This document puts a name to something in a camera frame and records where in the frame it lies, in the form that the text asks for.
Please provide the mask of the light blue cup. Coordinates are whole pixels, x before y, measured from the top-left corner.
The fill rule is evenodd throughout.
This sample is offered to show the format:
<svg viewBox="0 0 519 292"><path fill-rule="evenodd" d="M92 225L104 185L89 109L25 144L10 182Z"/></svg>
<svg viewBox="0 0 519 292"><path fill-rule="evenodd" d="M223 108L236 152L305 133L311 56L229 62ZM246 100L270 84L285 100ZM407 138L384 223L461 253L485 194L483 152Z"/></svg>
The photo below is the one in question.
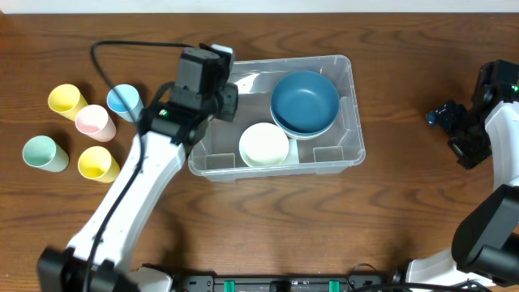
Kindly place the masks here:
<svg viewBox="0 0 519 292"><path fill-rule="evenodd" d="M106 97L110 110L128 122L136 122L144 108L138 90L129 84L119 84Z"/></svg>

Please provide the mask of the white small bowl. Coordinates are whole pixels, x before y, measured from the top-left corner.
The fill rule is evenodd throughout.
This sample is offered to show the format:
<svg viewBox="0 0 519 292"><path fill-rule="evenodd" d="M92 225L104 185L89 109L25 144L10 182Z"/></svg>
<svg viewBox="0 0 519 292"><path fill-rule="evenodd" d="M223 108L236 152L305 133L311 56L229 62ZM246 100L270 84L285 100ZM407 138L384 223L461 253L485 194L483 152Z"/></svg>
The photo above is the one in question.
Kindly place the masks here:
<svg viewBox="0 0 519 292"><path fill-rule="evenodd" d="M278 126L260 122L248 127L241 135L238 150L250 167L281 165L288 157L290 144Z"/></svg>

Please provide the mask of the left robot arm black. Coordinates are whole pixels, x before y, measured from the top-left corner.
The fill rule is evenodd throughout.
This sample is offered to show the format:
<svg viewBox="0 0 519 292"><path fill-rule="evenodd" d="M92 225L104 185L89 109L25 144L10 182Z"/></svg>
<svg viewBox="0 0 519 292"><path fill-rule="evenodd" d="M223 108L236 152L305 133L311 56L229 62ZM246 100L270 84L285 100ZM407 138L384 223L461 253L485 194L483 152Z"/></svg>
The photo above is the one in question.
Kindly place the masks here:
<svg viewBox="0 0 519 292"><path fill-rule="evenodd" d="M214 119L231 122L238 87L229 81L234 52L182 45L176 80L162 84L131 119L131 150L99 208L64 251L47 247L37 262L43 291L171 291L159 268L130 270L140 233L161 193Z"/></svg>

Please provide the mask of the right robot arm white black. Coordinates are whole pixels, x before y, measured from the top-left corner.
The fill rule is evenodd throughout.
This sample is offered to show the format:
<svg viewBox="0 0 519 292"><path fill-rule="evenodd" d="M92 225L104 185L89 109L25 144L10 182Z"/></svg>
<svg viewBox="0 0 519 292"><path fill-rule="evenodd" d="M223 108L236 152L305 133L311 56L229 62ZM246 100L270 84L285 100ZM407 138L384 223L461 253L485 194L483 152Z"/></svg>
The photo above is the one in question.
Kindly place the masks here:
<svg viewBox="0 0 519 292"><path fill-rule="evenodd" d="M515 286L518 283L518 65L482 65L472 106L448 101L427 115L448 135L457 161L471 170L490 157L493 192L457 227L450 247L412 260L397 277L417 290Z"/></svg>

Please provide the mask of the dark blue bowl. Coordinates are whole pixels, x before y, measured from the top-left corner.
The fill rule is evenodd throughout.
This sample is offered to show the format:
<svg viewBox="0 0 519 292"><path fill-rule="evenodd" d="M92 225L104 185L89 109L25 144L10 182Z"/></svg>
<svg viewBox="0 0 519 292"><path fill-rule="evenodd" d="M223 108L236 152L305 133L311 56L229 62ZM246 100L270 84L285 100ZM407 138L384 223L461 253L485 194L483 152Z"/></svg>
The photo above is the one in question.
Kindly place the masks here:
<svg viewBox="0 0 519 292"><path fill-rule="evenodd" d="M275 112L270 110L274 123L290 138L296 140L311 140L328 131L341 111L329 114L320 110L311 113L296 113L293 110Z"/></svg>
<svg viewBox="0 0 519 292"><path fill-rule="evenodd" d="M340 109L340 96L330 79L313 71L296 71L283 77L272 90L270 109L331 114Z"/></svg>

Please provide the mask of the beige large bowl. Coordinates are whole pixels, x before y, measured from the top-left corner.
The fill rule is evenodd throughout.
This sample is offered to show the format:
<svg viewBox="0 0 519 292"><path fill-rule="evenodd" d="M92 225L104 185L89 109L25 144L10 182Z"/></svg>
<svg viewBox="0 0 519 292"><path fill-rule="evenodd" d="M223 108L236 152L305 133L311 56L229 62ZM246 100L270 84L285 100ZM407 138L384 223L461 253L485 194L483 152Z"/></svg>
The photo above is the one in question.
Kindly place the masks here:
<svg viewBox="0 0 519 292"><path fill-rule="evenodd" d="M324 134L326 131L328 131L329 129L332 128L332 124L331 124L328 127L326 127L325 129L323 129L322 131L317 131L316 133L311 133L311 134L301 134L301 133L297 133L295 131L291 131L286 127L283 127L281 125L281 123L275 117L272 117L272 119L273 119L274 123L278 127L280 127L291 139L295 139L295 140L313 140L316 137Z"/></svg>

